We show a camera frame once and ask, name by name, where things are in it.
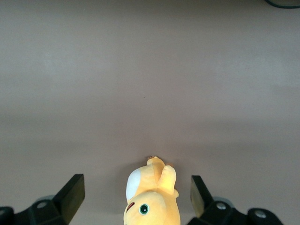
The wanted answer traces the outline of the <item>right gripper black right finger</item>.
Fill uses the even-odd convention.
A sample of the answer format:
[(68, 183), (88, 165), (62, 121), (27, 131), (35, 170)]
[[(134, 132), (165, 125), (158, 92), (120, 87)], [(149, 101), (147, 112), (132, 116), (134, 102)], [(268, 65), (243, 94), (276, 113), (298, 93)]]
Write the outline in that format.
[(271, 211), (251, 208), (247, 214), (239, 212), (230, 201), (214, 199), (199, 175), (191, 176), (190, 200), (195, 211), (189, 225), (281, 225)]

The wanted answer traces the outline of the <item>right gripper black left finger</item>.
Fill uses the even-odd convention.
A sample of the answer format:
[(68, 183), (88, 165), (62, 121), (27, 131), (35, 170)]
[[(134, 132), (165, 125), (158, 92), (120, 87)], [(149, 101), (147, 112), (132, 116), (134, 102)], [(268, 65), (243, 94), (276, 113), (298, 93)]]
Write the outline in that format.
[(1, 206), (2, 225), (68, 225), (85, 199), (84, 175), (75, 174), (56, 195), (41, 197), (27, 209), (15, 213)]

